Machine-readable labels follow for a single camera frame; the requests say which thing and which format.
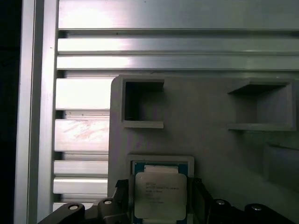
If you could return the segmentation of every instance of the aluminum profile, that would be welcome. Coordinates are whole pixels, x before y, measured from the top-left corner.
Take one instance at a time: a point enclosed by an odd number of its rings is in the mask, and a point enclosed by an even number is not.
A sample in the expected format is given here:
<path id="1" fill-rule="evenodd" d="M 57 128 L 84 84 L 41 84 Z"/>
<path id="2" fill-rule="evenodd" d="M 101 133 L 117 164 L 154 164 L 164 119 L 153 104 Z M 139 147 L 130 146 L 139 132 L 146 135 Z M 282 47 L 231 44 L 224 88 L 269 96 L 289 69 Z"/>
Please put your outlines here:
<path id="1" fill-rule="evenodd" d="M 55 177 L 54 194 L 107 194 L 107 178 Z"/>
<path id="2" fill-rule="evenodd" d="M 296 0 L 61 0 L 58 28 L 298 30 L 298 8 Z"/>
<path id="3" fill-rule="evenodd" d="M 108 161 L 54 161 L 54 175 L 108 177 Z"/>
<path id="4" fill-rule="evenodd" d="M 109 120 L 55 121 L 55 151 L 108 152 Z"/>
<path id="5" fill-rule="evenodd" d="M 109 110 L 113 78 L 56 81 L 56 110 Z"/>

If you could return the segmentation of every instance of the metal surface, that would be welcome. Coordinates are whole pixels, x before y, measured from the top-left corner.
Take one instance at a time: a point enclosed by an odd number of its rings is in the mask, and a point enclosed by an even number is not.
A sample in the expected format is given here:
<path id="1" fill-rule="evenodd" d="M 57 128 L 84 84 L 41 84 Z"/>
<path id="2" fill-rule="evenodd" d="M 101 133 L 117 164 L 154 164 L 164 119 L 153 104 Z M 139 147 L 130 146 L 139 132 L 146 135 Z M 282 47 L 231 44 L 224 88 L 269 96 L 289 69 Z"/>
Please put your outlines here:
<path id="1" fill-rule="evenodd" d="M 107 194 L 107 178 L 55 177 L 54 194 Z"/>
<path id="2" fill-rule="evenodd" d="M 59 28 L 298 30 L 298 8 L 296 0 L 61 0 Z"/>
<path id="3" fill-rule="evenodd" d="M 43 1 L 22 4 L 14 223 L 36 223 Z"/>
<path id="4" fill-rule="evenodd" d="M 298 56 L 59 56 L 57 69 L 299 70 Z"/>
<path id="5" fill-rule="evenodd" d="M 57 79 L 56 110 L 109 110 L 112 80 L 113 78 Z"/>
<path id="6" fill-rule="evenodd" d="M 58 0 L 44 0 L 37 222 L 52 212 Z"/>
<path id="7" fill-rule="evenodd" d="M 108 161 L 108 152 L 95 151 L 79 151 L 79 152 L 64 152 L 62 153 L 63 160 L 77 160 L 77 161 Z"/>
<path id="8" fill-rule="evenodd" d="M 299 39 L 292 36 L 140 35 L 122 38 L 100 35 L 58 40 L 59 54 L 259 54 L 299 55 Z"/>
<path id="9" fill-rule="evenodd" d="M 55 211 L 56 209 L 59 209 L 61 206 L 63 206 L 66 203 L 54 203 L 53 204 L 53 211 Z M 83 205 L 85 206 L 85 210 L 89 209 L 92 207 L 92 203 L 83 203 Z"/>
<path id="10" fill-rule="evenodd" d="M 57 197 L 61 202 L 100 196 L 90 195 L 92 181 L 84 191 L 81 180 L 100 172 L 90 168 L 96 166 L 90 161 L 108 160 L 114 77 L 296 77 L 299 42 L 293 31 L 299 30 L 298 7 L 296 0 L 283 5 L 278 0 L 60 0 L 59 6 L 58 0 L 25 0 L 15 190 L 22 203 L 15 206 L 16 223 L 22 224 L 23 217 L 36 223 L 35 210 L 37 220 L 52 211 L 53 171 L 60 175 L 54 187 L 63 188 Z M 284 139 L 284 145 L 293 146 L 297 138 Z M 58 170 L 53 166 L 57 162 Z M 82 166 L 72 171 L 73 162 Z M 37 190 L 38 180 L 43 181 Z M 78 188 L 81 193 L 73 194 Z M 38 204 L 25 206 L 25 200 L 37 200 L 37 192 Z"/>
<path id="11" fill-rule="evenodd" d="M 107 197 L 107 194 L 62 194 L 61 202 L 95 203 Z"/>
<path id="12" fill-rule="evenodd" d="M 108 161 L 55 161 L 54 174 L 108 177 Z"/>
<path id="13" fill-rule="evenodd" d="M 55 151 L 107 152 L 109 120 L 55 121 Z"/>

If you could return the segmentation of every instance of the gray 3d-printed holder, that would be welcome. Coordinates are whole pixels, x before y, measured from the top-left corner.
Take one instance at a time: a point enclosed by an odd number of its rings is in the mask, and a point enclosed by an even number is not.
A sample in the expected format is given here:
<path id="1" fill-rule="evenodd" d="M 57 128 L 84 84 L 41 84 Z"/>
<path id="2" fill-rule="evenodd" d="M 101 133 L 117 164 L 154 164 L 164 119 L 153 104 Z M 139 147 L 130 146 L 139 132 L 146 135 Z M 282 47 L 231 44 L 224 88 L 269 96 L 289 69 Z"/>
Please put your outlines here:
<path id="1" fill-rule="evenodd" d="M 132 120 L 137 122 L 137 125 L 130 128 L 124 123 L 124 83 L 127 80 L 141 83 L 143 80 L 162 80 L 164 83 L 162 91 L 161 88 L 159 91 L 147 91 L 139 98 L 138 113 L 141 119 Z M 128 170 L 125 169 L 129 154 L 192 156 L 195 161 L 194 176 L 202 179 L 214 198 L 228 200 L 240 209 L 249 203 L 265 204 L 294 222 L 299 222 L 299 193 L 294 190 L 295 186 L 290 186 L 292 182 L 285 186 L 277 184 L 280 180 L 273 182 L 273 177 L 269 180 L 264 177 L 266 145 L 273 139 L 280 143 L 298 136 L 295 128 L 292 128 L 292 131 L 283 129 L 287 132 L 278 132 L 276 128 L 269 129 L 269 126 L 266 126 L 268 131 L 261 131 L 261 128 L 258 131 L 248 128 L 242 131 L 228 130 L 229 124 L 239 123 L 292 123 L 288 128 L 296 126 L 295 120 L 289 119 L 295 116 L 295 106 L 288 102 L 297 95 L 298 108 L 298 81 L 266 80 L 268 83 L 273 81 L 274 86 L 279 87 L 269 91 L 263 88 L 263 94 L 270 94 L 269 99 L 255 99 L 250 101 L 249 107 L 244 104 L 246 96 L 239 97 L 236 92 L 233 93 L 234 90 L 242 89 L 242 86 L 228 90 L 243 81 L 248 83 L 247 79 L 238 78 L 167 77 L 163 74 L 159 77 L 115 78 L 111 86 L 108 195 L 113 194 L 117 180 L 129 178 Z M 292 91 L 288 88 L 289 84 L 293 87 Z M 252 105 L 260 104 L 260 107 L 265 107 L 273 101 L 286 108 L 272 118 L 270 116 L 269 121 L 263 117 L 269 113 L 259 114 L 257 119 L 258 110 Z M 246 120 L 246 116 L 240 114 L 240 107 L 244 108 L 245 115 L 252 116 L 251 120 Z M 140 121 L 162 122 L 163 128 L 157 128 L 155 123 L 151 124 L 154 128 L 140 126 Z"/>

